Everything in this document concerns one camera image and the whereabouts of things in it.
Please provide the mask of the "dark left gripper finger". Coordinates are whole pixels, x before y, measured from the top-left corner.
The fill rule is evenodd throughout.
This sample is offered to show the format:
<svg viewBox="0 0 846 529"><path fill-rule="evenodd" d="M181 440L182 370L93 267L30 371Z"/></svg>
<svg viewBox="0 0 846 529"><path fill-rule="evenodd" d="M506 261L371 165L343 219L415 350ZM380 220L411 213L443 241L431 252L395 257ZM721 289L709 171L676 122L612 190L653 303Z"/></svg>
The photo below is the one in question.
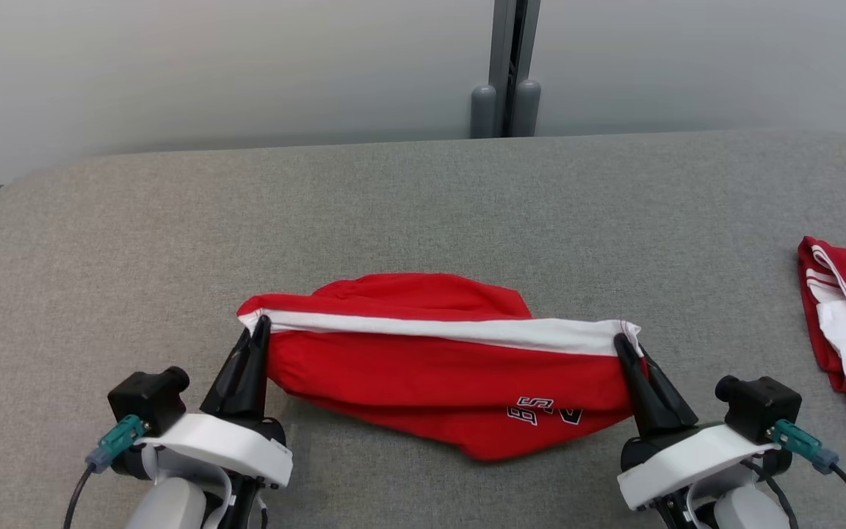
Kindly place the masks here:
<svg viewBox="0 0 846 529"><path fill-rule="evenodd" d="M202 412L221 418L242 417L244 412L239 409L235 400L239 389L242 388L250 354L250 332L245 329L228 353L220 372L199 406Z"/></svg>
<svg viewBox="0 0 846 529"><path fill-rule="evenodd" d="M246 356L244 371L237 383L236 411L245 420L260 420L264 417L271 327L269 316L259 316L254 331L248 332L242 349Z"/></svg>

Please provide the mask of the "grey cylindrical post foot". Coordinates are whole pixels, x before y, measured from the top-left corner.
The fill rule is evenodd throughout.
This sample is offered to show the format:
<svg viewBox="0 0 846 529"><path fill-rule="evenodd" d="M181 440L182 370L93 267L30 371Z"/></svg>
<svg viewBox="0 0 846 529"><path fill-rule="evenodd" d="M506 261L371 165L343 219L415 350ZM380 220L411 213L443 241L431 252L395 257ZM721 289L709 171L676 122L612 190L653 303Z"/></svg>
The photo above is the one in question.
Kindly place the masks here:
<svg viewBox="0 0 846 529"><path fill-rule="evenodd" d="M517 84L510 122L511 137L534 137L540 96L541 85L536 80L526 79Z"/></svg>
<svg viewBox="0 0 846 529"><path fill-rule="evenodd" d="M496 100L496 88L490 84L472 90L469 120L471 140L489 140L496 137Z"/></svg>

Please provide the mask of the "red shorts white waistband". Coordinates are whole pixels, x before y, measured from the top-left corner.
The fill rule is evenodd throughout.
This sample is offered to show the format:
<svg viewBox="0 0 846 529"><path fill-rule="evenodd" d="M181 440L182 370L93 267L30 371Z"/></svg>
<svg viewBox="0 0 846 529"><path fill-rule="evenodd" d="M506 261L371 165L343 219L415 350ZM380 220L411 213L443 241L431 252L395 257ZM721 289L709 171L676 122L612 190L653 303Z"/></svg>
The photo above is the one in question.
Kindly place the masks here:
<svg viewBox="0 0 846 529"><path fill-rule="evenodd" d="M615 336L643 357L634 323L538 318L520 292L443 273L266 292L237 316L269 319L266 372L288 395L484 461L629 418Z"/></svg>

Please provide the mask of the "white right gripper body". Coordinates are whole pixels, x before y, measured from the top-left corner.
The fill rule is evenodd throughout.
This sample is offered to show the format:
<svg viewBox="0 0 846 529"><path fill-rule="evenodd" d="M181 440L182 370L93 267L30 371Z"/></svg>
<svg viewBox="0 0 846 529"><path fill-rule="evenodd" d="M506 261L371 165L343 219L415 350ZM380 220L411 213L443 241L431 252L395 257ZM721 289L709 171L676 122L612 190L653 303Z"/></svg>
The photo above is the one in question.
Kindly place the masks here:
<svg viewBox="0 0 846 529"><path fill-rule="evenodd" d="M630 510L779 512L781 447L755 445L724 422L635 436L620 455L618 488Z"/></svg>

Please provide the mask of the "grey metal partition post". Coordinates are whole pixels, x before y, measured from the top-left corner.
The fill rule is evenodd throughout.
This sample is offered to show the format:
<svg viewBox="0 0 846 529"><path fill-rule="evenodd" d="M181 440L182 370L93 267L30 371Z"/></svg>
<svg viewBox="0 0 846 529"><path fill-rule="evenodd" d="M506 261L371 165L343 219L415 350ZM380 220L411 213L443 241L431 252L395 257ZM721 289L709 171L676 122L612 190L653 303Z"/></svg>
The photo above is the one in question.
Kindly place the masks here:
<svg viewBox="0 0 846 529"><path fill-rule="evenodd" d="M530 78L541 0L494 0L489 78L496 88L496 137L511 137L514 94Z"/></svg>

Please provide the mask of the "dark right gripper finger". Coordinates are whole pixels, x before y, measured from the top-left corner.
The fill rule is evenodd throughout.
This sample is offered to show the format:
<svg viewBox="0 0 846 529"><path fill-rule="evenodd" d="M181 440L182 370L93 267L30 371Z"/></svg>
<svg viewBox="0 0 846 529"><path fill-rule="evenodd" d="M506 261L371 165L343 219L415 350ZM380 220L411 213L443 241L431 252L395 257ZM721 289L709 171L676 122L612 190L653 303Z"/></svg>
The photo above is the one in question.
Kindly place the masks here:
<svg viewBox="0 0 846 529"><path fill-rule="evenodd" d="M643 402L646 405L647 429L694 428L698 418L684 396L648 352L645 352L647 389Z"/></svg>
<svg viewBox="0 0 846 529"><path fill-rule="evenodd" d="M638 354L625 334L614 337L615 354L632 407L632 416L639 436L668 434L682 427L679 418L662 401L656 386L651 382L648 358Z"/></svg>

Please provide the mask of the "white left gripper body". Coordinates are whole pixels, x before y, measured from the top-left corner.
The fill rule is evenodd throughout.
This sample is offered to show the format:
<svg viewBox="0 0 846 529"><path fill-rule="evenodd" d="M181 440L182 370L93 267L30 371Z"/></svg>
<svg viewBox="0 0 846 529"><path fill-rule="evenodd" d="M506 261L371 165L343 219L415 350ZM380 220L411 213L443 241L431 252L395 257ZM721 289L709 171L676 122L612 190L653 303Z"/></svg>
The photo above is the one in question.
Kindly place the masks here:
<svg viewBox="0 0 846 529"><path fill-rule="evenodd" d="M142 436L138 442L162 446L225 471L263 478L279 489L289 485L293 470L292 450L279 441L205 413L186 413L161 436Z"/></svg>

